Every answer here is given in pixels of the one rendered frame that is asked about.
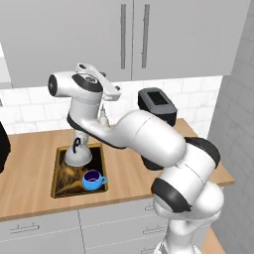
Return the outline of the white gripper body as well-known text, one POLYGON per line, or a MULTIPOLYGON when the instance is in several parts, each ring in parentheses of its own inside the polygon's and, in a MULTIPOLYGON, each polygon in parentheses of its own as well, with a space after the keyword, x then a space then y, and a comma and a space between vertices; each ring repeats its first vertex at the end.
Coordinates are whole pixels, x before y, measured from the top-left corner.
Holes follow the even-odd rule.
POLYGON ((121 92, 106 77, 97 70, 93 65, 88 63, 78 63, 75 68, 76 72, 88 73, 93 75, 103 87, 102 98, 106 101, 117 101, 121 92))

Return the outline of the blue mug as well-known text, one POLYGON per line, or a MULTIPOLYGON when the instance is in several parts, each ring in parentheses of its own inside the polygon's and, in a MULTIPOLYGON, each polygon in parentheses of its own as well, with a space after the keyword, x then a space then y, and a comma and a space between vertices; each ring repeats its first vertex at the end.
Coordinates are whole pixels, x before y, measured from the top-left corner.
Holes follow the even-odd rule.
POLYGON ((89 170, 83 175, 81 183, 85 190, 96 191, 107 183, 107 178, 97 170, 89 170))

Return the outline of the dark brown tray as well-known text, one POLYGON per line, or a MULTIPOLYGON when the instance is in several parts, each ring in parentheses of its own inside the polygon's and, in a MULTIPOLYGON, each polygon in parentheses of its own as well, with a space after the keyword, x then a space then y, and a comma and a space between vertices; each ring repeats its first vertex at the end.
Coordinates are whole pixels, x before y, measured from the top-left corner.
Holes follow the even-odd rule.
POLYGON ((59 198, 108 190, 108 184, 103 184, 98 190, 86 190, 82 186, 82 177, 88 170, 97 170, 103 177, 107 176, 102 144, 89 144, 88 148, 90 149, 92 160, 89 164, 82 167, 68 166, 64 161, 67 146, 57 148, 51 197, 59 198))

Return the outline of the small grey bottle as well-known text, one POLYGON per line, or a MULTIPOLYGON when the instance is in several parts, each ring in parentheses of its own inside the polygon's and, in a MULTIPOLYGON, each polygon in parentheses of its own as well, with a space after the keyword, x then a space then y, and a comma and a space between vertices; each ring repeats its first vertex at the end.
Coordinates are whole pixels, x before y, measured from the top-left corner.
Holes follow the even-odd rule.
POLYGON ((106 127, 109 126, 109 120, 106 116, 106 111, 105 111, 104 106, 101 106, 101 109, 100 109, 99 123, 103 126, 106 126, 106 127))

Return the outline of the black toaster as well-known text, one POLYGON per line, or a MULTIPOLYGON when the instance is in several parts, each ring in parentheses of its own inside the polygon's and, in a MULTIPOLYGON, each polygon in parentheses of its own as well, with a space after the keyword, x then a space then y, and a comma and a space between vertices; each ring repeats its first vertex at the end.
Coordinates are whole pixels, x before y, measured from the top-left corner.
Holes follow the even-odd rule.
POLYGON ((143 88, 138 92, 138 106, 171 126, 176 124, 178 109, 166 93, 158 87, 143 88))

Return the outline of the white range hood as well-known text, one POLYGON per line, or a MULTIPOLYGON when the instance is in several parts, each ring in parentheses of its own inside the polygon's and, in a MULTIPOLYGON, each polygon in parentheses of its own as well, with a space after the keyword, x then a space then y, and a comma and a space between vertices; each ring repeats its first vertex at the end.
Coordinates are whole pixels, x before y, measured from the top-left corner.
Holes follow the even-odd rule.
POLYGON ((0 44, 0 89, 11 89, 11 77, 7 68, 2 45, 0 44))

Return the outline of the black appliance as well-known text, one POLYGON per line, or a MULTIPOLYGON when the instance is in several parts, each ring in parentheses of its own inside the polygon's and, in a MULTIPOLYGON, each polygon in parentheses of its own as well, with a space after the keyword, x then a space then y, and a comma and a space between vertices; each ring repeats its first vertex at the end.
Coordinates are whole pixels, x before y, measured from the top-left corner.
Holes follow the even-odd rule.
POLYGON ((5 163, 11 153, 11 143, 8 135, 0 122, 0 174, 4 171, 5 163))

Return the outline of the wide grey drawer front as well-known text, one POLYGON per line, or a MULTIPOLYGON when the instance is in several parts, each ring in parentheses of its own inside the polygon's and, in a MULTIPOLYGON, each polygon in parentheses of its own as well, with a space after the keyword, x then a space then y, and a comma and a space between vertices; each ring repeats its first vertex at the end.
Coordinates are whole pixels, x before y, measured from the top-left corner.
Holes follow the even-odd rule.
POLYGON ((0 241, 10 240, 25 236, 40 235, 51 232, 59 232, 79 227, 79 219, 76 210, 52 213, 29 218, 9 220, 0 222, 0 241), (10 234, 10 229, 16 228, 17 225, 29 226, 32 224, 40 225, 39 230, 10 234))

